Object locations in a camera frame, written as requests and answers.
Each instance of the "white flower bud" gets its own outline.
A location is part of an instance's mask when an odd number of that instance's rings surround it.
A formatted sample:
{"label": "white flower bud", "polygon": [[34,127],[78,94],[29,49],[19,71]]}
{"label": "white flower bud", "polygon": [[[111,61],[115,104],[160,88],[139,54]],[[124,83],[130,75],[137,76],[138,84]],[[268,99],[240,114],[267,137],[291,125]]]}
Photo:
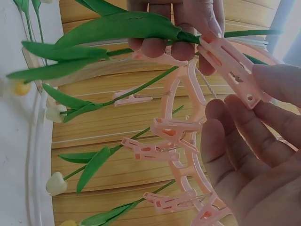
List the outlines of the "white flower bud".
{"label": "white flower bud", "polygon": [[55,172],[46,183],[46,191],[51,196],[64,193],[68,189],[68,183],[64,181],[61,172]]}
{"label": "white flower bud", "polygon": [[61,112],[67,111],[64,105],[56,105],[46,110],[45,116],[48,120],[56,123],[62,123],[67,114],[61,114]]}

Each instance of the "fingernail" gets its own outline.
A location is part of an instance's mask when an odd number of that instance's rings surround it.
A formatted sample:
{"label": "fingernail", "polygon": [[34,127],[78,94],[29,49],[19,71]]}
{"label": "fingernail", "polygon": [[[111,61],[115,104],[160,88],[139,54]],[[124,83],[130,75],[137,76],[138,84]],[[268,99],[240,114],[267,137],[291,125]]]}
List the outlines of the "fingernail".
{"label": "fingernail", "polygon": [[218,24],[217,20],[215,17],[212,17],[209,21],[208,21],[208,27],[209,30],[217,37],[217,38],[221,38],[222,37],[222,30],[220,25]]}

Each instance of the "green leaf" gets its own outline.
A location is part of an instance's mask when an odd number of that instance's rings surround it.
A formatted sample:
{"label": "green leaf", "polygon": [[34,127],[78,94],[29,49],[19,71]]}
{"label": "green leaf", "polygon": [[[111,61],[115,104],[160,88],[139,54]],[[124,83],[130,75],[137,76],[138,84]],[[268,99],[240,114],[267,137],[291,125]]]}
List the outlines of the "green leaf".
{"label": "green leaf", "polygon": [[[152,193],[158,193],[162,191],[163,189],[167,188],[168,186],[175,183],[175,180],[170,181],[166,185],[162,186],[161,188],[157,189],[156,191]],[[133,208],[135,208],[139,203],[143,202],[145,199],[141,198],[135,202],[124,204],[121,206],[118,206],[108,212],[96,214],[92,217],[89,217],[79,223],[79,226],[108,226],[113,221],[117,220],[119,217],[124,215],[125,213],[129,212]]]}
{"label": "green leaf", "polygon": [[64,118],[64,123],[69,122],[71,119],[74,119],[76,116],[79,116],[83,113],[96,111],[98,109],[103,108],[104,106],[102,104],[94,104],[90,103],[89,105],[86,105],[70,114],[67,114],[67,116]]}
{"label": "green leaf", "polygon": [[9,79],[23,79],[26,82],[31,82],[34,80],[58,79],[68,74],[72,74],[84,68],[88,64],[95,63],[97,62],[97,60],[98,59],[95,58],[89,58],[81,60],[64,61],[55,65],[13,72],[7,75],[7,77]]}
{"label": "green leaf", "polygon": [[248,31],[236,31],[236,32],[225,32],[224,37],[242,37],[249,35],[270,35],[270,34],[282,34],[280,30],[248,30]]}
{"label": "green leaf", "polygon": [[83,188],[88,183],[88,181],[98,171],[98,169],[107,161],[107,159],[110,156],[111,156],[111,152],[108,147],[104,147],[96,155],[94,155],[94,157],[87,164],[86,168],[84,169],[83,173],[79,178],[76,187],[76,193],[80,193],[81,190],[83,190]]}
{"label": "green leaf", "polygon": [[101,16],[127,12],[126,10],[114,6],[104,0],[84,0],[84,2]]}
{"label": "green leaf", "polygon": [[182,29],[166,17],[148,12],[125,12],[88,21],[61,37],[55,48],[117,38],[177,40]]}
{"label": "green leaf", "polygon": [[58,156],[61,159],[68,162],[87,164],[96,154],[97,152],[84,152],[84,153],[59,154]]}
{"label": "green leaf", "polygon": [[131,203],[125,210],[123,210],[121,213],[119,213],[115,217],[107,220],[107,222],[105,224],[103,224],[102,226],[108,226],[110,223],[112,223],[113,221],[115,221],[119,217],[121,217],[122,215],[126,214],[127,212],[129,212],[130,210],[132,210],[133,208],[135,208],[138,204],[139,204],[138,202]]}
{"label": "green leaf", "polygon": [[32,5],[33,5],[33,8],[34,8],[34,11],[36,13],[39,12],[39,8],[41,6],[41,1],[40,0],[32,0]]}
{"label": "green leaf", "polygon": [[108,212],[99,213],[94,216],[91,216],[85,220],[82,220],[79,223],[79,226],[98,226],[98,225],[105,224],[107,222],[107,220],[114,218],[115,216],[118,216],[120,213],[122,213],[124,210],[126,210],[130,205],[131,205],[131,203],[125,204],[122,206],[118,206]]}
{"label": "green leaf", "polygon": [[78,2],[79,4],[83,5],[84,7],[86,7],[86,8],[88,8],[88,9],[90,9],[90,10],[92,10],[92,11],[95,12],[95,10],[92,9],[92,8],[91,8],[87,3],[85,3],[83,0],[75,0],[75,1]]}
{"label": "green leaf", "polygon": [[66,107],[70,107],[72,109],[80,109],[86,105],[91,104],[89,101],[80,100],[74,97],[71,97],[69,95],[66,95],[62,93],[61,91],[58,91],[47,84],[42,84],[43,89],[57,102],[61,103],[62,105]]}
{"label": "green leaf", "polygon": [[84,58],[94,59],[109,59],[107,56],[107,49],[73,46],[63,49],[54,49],[54,45],[44,44],[38,42],[23,41],[23,46],[36,56],[55,60],[55,61],[70,61]]}
{"label": "green leaf", "polygon": [[29,11],[29,0],[14,0],[15,4],[24,12],[28,14]]}

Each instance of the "wooden slat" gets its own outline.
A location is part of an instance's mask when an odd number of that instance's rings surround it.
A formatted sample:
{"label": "wooden slat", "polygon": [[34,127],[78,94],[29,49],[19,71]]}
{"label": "wooden slat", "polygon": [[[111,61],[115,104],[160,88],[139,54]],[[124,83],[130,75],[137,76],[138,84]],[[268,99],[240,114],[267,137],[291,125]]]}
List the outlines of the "wooden slat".
{"label": "wooden slat", "polygon": [[243,0],[271,9],[277,9],[281,0]]}
{"label": "wooden slat", "polygon": [[[185,105],[175,118],[185,119],[191,113],[192,105],[188,97],[177,97],[174,109]],[[161,100],[120,106],[108,106],[101,110],[85,113],[65,124],[55,124],[53,128],[52,148],[95,144],[121,140],[132,136],[152,124],[155,117],[160,117]]]}
{"label": "wooden slat", "polygon": [[[192,186],[197,189],[195,183],[191,182]],[[148,187],[132,191],[116,192],[110,194],[83,193],[82,195],[62,195],[53,197],[53,210],[55,217],[55,225],[60,225],[62,222],[73,219],[77,222],[88,218],[97,213],[111,210],[119,205],[131,203],[142,197],[145,192],[152,192],[158,189],[157,187]],[[180,190],[177,184],[160,192],[162,195],[176,195]],[[142,202],[136,208],[129,211],[117,221],[112,223],[112,226],[183,226],[190,225],[193,218],[196,216],[195,210],[179,211],[175,213],[158,214],[155,208],[147,202]],[[227,216],[222,220],[225,226],[237,226],[237,223],[232,215]]]}
{"label": "wooden slat", "polygon": [[[126,8],[126,1],[124,0],[110,0],[108,2],[121,8]],[[269,3],[263,2],[263,0],[224,0],[225,18],[231,21],[270,27],[277,5],[269,5]],[[60,1],[60,9],[63,24],[99,17],[95,12],[83,7],[74,0]]]}
{"label": "wooden slat", "polygon": [[[154,144],[162,141],[158,137],[140,139],[144,144]],[[64,176],[72,173],[80,168],[82,164],[66,162],[58,157],[62,153],[81,153],[94,152],[101,150],[104,146],[114,147],[120,142],[112,142],[109,144],[86,145],[84,147],[73,147],[64,149],[55,149],[52,151],[52,172],[61,172]],[[200,147],[200,136],[197,139],[197,147]],[[186,157],[181,148],[180,161],[183,165],[187,164]],[[68,179],[68,191],[75,192],[76,184],[81,173]],[[126,148],[121,148],[99,169],[92,177],[83,191],[96,191],[103,189],[113,189],[121,187],[129,187],[143,184],[150,184],[173,179],[173,175],[168,166],[168,162],[160,161],[137,161],[134,154]]]}
{"label": "wooden slat", "polygon": [[[63,31],[64,33],[67,33],[74,29],[75,27],[78,27],[79,25],[88,22],[89,20],[79,20],[79,21],[74,21],[74,22],[68,22],[63,24]],[[245,31],[245,30],[259,30],[259,29],[268,29],[269,26],[259,26],[255,24],[248,24],[248,23],[243,23],[240,21],[231,21],[231,20],[226,20],[226,31],[227,32],[232,32],[232,31]]]}
{"label": "wooden slat", "polygon": [[[112,96],[115,92],[119,92],[120,90],[126,90],[141,84],[147,83],[152,78],[162,74],[165,70],[162,71],[148,71],[148,72],[132,72],[132,73],[120,73],[110,76],[101,76],[95,77],[88,80],[83,80],[79,82],[74,82],[71,84],[67,84],[64,86],[60,86],[59,90],[65,94],[71,96],[80,96],[80,95],[88,95],[94,93],[107,93],[108,96]],[[226,90],[229,91],[229,86],[227,82],[219,76],[217,73],[208,76],[207,80],[210,85],[213,86],[213,89],[218,86],[226,86]],[[158,82],[152,84],[150,88],[161,88],[164,86],[166,79],[161,79]],[[204,86],[202,78],[198,76],[198,82],[201,86]]]}
{"label": "wooden slat", "polygon": [[104,61],[97,62],[92,65],[88,65],[82,70],[79,70],[73,74],[65,77],[50,80],[49,84],[53,87],[62,86],[76,81],[82,81],[94,77],[103,75],[118,75],[120,73],[129,72],[148,72],[148,71],[159,71],[169,69],[169,65],[159,65],[157,63],[151,63],[147,61],[131,60],[131,61]]}

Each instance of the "yellow flower bud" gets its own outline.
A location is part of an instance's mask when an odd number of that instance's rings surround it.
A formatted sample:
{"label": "yellow flower bud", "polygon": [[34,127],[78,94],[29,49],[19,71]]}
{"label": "yellow flower bud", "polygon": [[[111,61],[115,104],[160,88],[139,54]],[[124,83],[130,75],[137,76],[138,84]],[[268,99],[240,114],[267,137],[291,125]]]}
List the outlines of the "yellow flower bud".
{"label": "yellow flower bud", "polygon": [[77,226],[77,223],[74,220],[67,220],[63,222],[60,226]]}
{"label": "yellow flower bud", "polygon": [[31,83],[24,84],[24,80],[9,80],[7,88],[14,96],[24,96],[29,93],[32,85]]}

